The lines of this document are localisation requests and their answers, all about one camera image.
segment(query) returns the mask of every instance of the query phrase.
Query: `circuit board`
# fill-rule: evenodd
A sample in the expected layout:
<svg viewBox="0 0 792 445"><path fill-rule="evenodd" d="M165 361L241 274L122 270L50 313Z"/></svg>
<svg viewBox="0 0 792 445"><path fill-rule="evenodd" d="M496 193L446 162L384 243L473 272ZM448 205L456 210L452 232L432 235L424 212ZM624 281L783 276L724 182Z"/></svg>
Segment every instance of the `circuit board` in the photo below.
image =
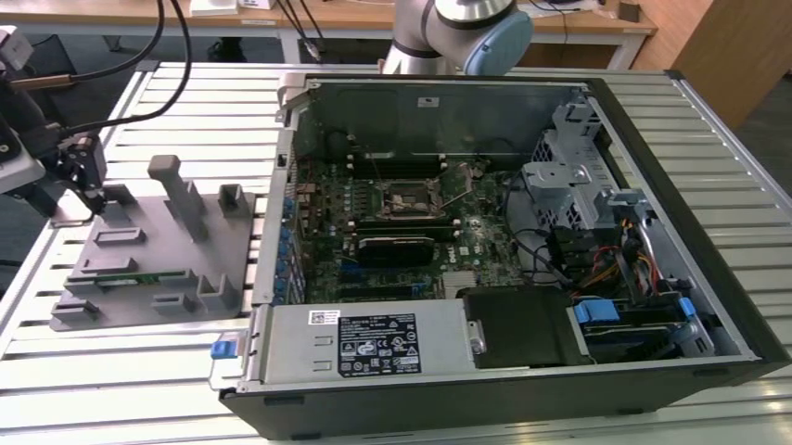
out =
<svg viewBox="0 0 792 445"><path fill-rule="evenodd" d="M437 177L418 180L355 179L343 165L310 161L298 165L303 246L311 250L307 303L442 299L441 277L448 272L469 271L478 286L525 283L517 248L498 213L508 173L486 173L474 161L454 159ZM449 239L436 236L442 241L433 243L429 263L361 266L355 240L364 229L350 221L377 224L389 218L394 227L378 226L378 234L437 235L433 230L453 234ZM426 223L420 228L402 226L398 218Z"/></svg>

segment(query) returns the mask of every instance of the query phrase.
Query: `black cable cord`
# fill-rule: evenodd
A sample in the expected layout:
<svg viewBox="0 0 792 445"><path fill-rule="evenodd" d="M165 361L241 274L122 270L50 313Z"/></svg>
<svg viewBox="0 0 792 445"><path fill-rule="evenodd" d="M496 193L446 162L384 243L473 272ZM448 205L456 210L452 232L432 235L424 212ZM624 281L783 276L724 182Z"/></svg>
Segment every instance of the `black cable cord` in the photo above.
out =
<svg viewBox="0 0 792 445"><path fill-rule="evenodd" d="M536 250L533 250L532 248L529 248L525 245L525 243L522 241L520 241L520 239L517 238L517 236L514 236L514 232L512 230L512 226L509 225L509 198L512 196L512 189L514 187L514 183L516 183L517 178L520 177L520 175L521 175L521 172L517 172L517 174L512 178L512 181L509 181L509 186L506 188L506 197L504 198L504 219L505 219L504 228L506 229L506 235L509 236L510 239L514 240L514 242L517 243L517 245L520 246L520 248L522 249L522 251L526 252L542 264L545 264L545 267L548 267L548 272L550 272L553 275L556 275L556 277L559 278L559 282L561 283L561 285L565 286L565 287L569 287L569 288L577 288L575 282L556 268L556 266L553 265L553 263L549 262L548 260L545 260L545 258L536 252Z"/></svg>
<svg viewBox="0 0 792 445"><path fill-rule="evenodd" d="M177 11L178 23L182 28L182 35L185 37L185 73L182 74L182 82L179 83L177 90L171 95L171 98L162 105L161 109L152 111L151 113L139 114L135 116L130 116L128 118L112 119L108 121L83 123L82 125L78 125L75 127L66 128L63 130L64 135L71 136L78 133L84 133L99 130L106 127L111 127L114 125L124 125L132 122L148 121L150 119L162 116L177 103L178 99L182 96L182 93L185 92L185 88L187 87L187 81L190 81L190 74L194 68L194 46L190 40L190 29L187 27L187 20L185 19L185 13L182 12L182 7L178 3L178 0L171 0L171 5L174 5L174 10Z"/></svg>
<svg viewBox="0 0 792 445"><path fill-rule="evenodd" d="M299 0L299 3L302 4L302 8L306 10L306 14L309 15L309 19L311 20L313 28L317 30L317 34L319 34L319 41L322 42L322 46L325 48L327 48L327 42L325 41L325 34L322 33L322 30L319 29L319 24L317 23L317 20L314 20L314 18L313 18L311 10L309 9L309 6L306 5L306 0Z"/></svg>
<svg viewBox="0 0 792 445"><path fill-rule="evenodd" d="M299 19L295 16L293 17L289 13L289 9L286 8L286 6L283 5L283 2L289 3L289 0L275 0L278 2L278 6L281 7L281 9L283 10L283 15L286 16L286 19L289 19L290 23L293 24L293 28L295 28L297 33L299 34L299 38L303 40L309 40L309 35L306 35L306 30L303 30L302 28L302 24L299 23Z"/></svg>
<svg viewBox="0 0 792 445"><path fill-rule="evenodd" d="M548 3L549 6L552 7L552 9L546 8L546 7L541 7L538 6L536 3L533 3L533 0L529 0L530 4L537 8L541 9L542 11L556 11L561 14L561 22L564 23L565 26L565 42L564 45L561 46L561 55L559 57L559 65L564 65L565 62L565 52L567 52L567 43L569 42L569 27L567 26L567 12L580 12L581 9L579 7L571 7L571 8L559 8L556 5L553 5L552 3Z"/></svg>
<svg viewBox="0 0 792 445"><path fill-rule="evenodd" d="M55 37L55 34L50 34L48 37L43 38L39 42L36 42L35 44L30 44L30 45L36 47L42 44L46 44L47 42L50 42L50 39L52 39L54 37Z"/></svg>
<svg viewBox="0 0 792 445"><path fill-rule="evenodd" d="M540 246L540 247L538 247L538 249L536 250L536 253L540 253L540 252L542 251L542 249L546 249L546 250L548 250L548 252L549 252L549 247L548 247L548 245L544 245L544 246ZM536 275L537 275L538 273L541 273L541 271L537 271L537 268L538 268L538 260L537 260L537 257L533 257L533 267L532 267L532 270L529 271L529 274L530 274L530 275L529 275L529 281L530 281L533 284L536 284L536 285L544 285L544 286L548 286L548 285L554 285L554 284L557 284L557 283L559 283L559 280L552 280L552 281L536 281L536 279L534 279L534 278L536 278Z"/></svg>
<svg viewBox="0 0 792 445"><path fill-rule="evenodd" d="M0 266L3 267L15 267L15 268L20 268L23 267L23 262L22 261L16 261L16 260L2 260L0 259Z"/></svg>
<svg viewBox="0 0 792 445"><path fill-rule="evenodd" d="M138 55L134 58L131 58L130 60L127 60L124 63L120 63L119 65L116 65L115 67L111 67L111 68L107 68L104 70L99 70L95 72L87 72L84 74L74 75L72 82L86 82L86 81L91 81L94 79L99 79L100 77L110 76L111 74L115 74L116 72L122 72L123 70L138 65L138 62L140 62L151 54L151 50L161 42L163 29L165 29L165 2L163 2L163 0L158 0L158 28L154 32L154 36L151 37L151 40L148 41L148 44L140 50Z"/></svg>

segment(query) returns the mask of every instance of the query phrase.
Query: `green circuit board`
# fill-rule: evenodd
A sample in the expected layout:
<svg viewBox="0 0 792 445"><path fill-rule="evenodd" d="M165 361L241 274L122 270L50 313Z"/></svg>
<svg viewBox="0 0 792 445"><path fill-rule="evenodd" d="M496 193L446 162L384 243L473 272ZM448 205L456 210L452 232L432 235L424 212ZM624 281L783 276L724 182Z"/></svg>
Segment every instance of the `green circuit board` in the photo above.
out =
<svg viewBox="0 0 792 445"><path fill-rule="evenodd" d="M508 173L480 174L481 171L474 171L478 177L473 179L473 169L469 168L473 162L473 159L449 162L446 170L426 180L384 181L354 179L341 165L310 162L299 165L303 246L310 250L310 259L305 264L307 303L389 299L384 288L400 290L398 299L405 299L405 292L410 294L408 299L442 299L446 297L441 280L445 272L469 271L480 286L525 283L516 247L506 235L502 215L497 212ZM422 196L428 189L434 198ZM404 209L385 198L397 196L394 190L405 198L405 203L400 201L398 204ZM398 214L422 216L421 211L410 207L420 207L409 199L413 191L421 195L416 200L438 199L442 203L436 214L442 212L445 220L456 222L454 238L434 243L432 261L425 266L361 267L354 254L355 235L360 234L347 227L349 221L377 221ZM409 235L400 232L404 229L398 223L394 227L394 235ZM384 297L369 299L354 290L342 290L369 288L380 289L377 294Z"/></svg>

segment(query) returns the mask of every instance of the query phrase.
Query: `blue latch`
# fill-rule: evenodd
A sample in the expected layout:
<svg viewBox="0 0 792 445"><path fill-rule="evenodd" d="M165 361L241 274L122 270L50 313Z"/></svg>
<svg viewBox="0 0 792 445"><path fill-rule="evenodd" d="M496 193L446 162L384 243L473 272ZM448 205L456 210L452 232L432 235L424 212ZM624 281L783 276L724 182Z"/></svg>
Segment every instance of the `blue latch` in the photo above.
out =
<svg viewBox="0 0 792 445"><path fill-rule="evenodd" d="M609 299L585 299L575 307L575 316L580 324L620 320L616 305Z"/></svg>
<svg viewBox="0 0 792 445"><path fill-rule="evenodd" d="M237 342L233 340L218 340L211 344L210 351L214 360L237 358Z"/></svg>
<svg viewBox="0 0 792 445"><path fill-rule="evenodd" d="M688 297L680 298L680 307L683 308L685 317L689 318L696 315L696 306L693 306L693 301Z"/></svg>

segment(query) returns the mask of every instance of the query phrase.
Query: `power supply label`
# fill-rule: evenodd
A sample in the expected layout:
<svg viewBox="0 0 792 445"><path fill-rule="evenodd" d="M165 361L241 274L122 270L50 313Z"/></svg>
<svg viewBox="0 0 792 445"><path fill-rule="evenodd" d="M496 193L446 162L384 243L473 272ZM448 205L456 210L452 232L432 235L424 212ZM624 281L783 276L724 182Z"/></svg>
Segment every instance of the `power supply label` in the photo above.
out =
<svg viewBox="0 0 792 445"><path fill-rule="evenodd" d="M342 377L420 372L414 313L338 319L338 374Z"/></svg>

